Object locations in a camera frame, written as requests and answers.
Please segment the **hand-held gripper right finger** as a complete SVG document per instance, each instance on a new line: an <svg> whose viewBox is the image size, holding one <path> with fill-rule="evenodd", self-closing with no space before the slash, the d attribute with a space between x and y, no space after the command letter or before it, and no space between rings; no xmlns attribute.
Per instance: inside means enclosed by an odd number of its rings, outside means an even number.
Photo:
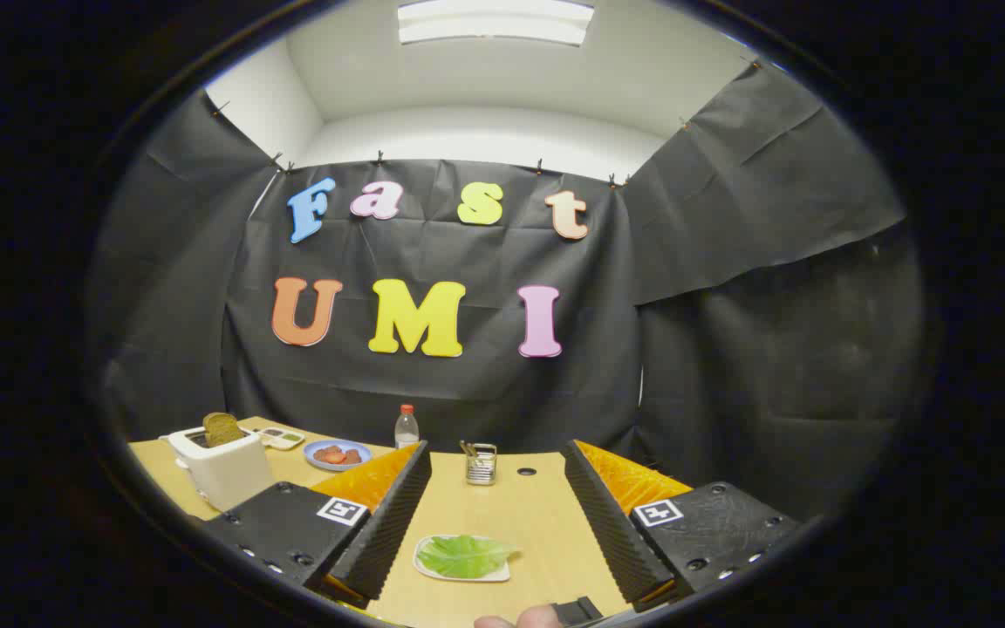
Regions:
<svg viewBox="0 0 1005 628"><path fill-rule="evenodd" d="M634 611L742 575L799 528L730 482L690 488L578 439L562 455L566 480Z"/></svg>

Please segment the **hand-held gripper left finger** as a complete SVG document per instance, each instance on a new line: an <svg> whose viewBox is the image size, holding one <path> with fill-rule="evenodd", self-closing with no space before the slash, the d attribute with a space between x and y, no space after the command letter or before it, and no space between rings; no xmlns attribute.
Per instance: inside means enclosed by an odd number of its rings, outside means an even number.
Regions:
<svg viewBox="0 0 1005 628"><path fill-rule="evenodd" d="M364 609L379 599L431 474L420 441L312 488L275 482L201 529L274 577Z"/></svg>

